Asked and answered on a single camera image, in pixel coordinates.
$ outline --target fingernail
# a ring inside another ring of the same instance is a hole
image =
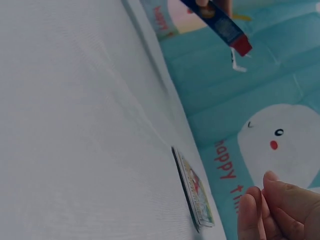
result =
[[[267,171],[264,174],[264,177],[269,181],[278,181],[279,180],[278,176],[273,171]]]

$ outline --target blue play mat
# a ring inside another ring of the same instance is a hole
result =
[[[263,173],[319,192],[320,3],[235,0],[253,50],[236,56],[178,0],[141,0],[197,144],[229,240],[239,197]]]

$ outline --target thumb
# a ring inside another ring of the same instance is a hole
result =
[[[320,217],[320,194],[278,181],[269,171],[263,177],[265,199],[271,208],[280,208],[290,217],[305,224],[309,216]]]
[[[200,7],[205,7],[208,5],[209,0],[196,0],[196,4],[198,4]]]

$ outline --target finger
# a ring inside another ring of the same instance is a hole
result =
[[[200,7],[205,7],[208,5],[209,0],[195,0],[196,4],[198,4]]]
[[[262,220],[262,194],[258,187],[249,187],[246,194],[253,196],[256,205],[256,214],[258,218],[258,229],[260,234],[260,239],[266,239],[265,227]]]
[[[262,222],[264,225],[267,240],[279,240],[283,238],[282,232],[274,220],[266,202],[265,196],[262,194]]]
[[[290,240],[303,240],[304,235],[304,225],[297,220],[294,220],[288,214],[286,214],[280,208],[274,208],[271,210],[272,215],[276,222],[278,223],[282,233],[287,239]]]
[[[230,17],[232,17],[232,0],[214,0],[214,2]]]
[[[253,196],[245,194],[239,204],[238,239],[259,240],[257,205]]]
[[[270,172],[264,175],[263,185],[269,207],[282,209],[302,224],[312,211],[320,211],[320,194],[276,181]]]

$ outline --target hand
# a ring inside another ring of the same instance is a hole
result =
[[[196,0],[196,3],[201,7],[207,6],[208,2],[209,0]],[[230,17],[232,16],[232,0],[215,0],[214,3],[216,3]]]
[[[250,187],[241,198],[239,240],[319,240],[320,194],[278,181],[271,171],[264,189]]]

